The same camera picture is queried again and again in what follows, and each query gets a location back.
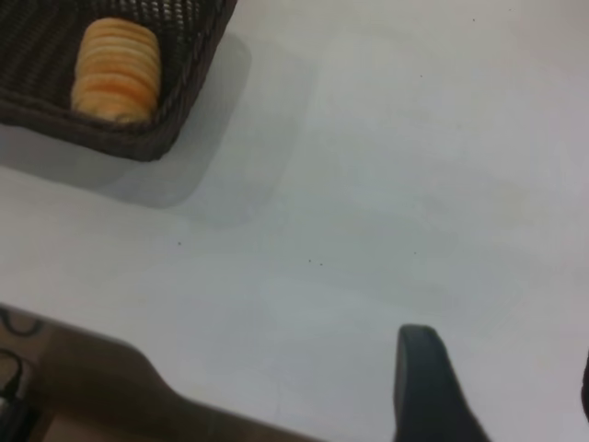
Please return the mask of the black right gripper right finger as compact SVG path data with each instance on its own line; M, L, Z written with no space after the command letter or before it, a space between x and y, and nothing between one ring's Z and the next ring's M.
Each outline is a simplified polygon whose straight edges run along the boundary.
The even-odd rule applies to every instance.
M587 421L589 421L589 356L587 356L585 368L583 370L583 380L580 395L585 418Z

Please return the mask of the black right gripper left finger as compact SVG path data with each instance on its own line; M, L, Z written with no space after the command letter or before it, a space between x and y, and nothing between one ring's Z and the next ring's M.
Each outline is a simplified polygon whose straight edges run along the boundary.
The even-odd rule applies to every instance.
M435 329L399 328L394 382L396 441L487 441Z

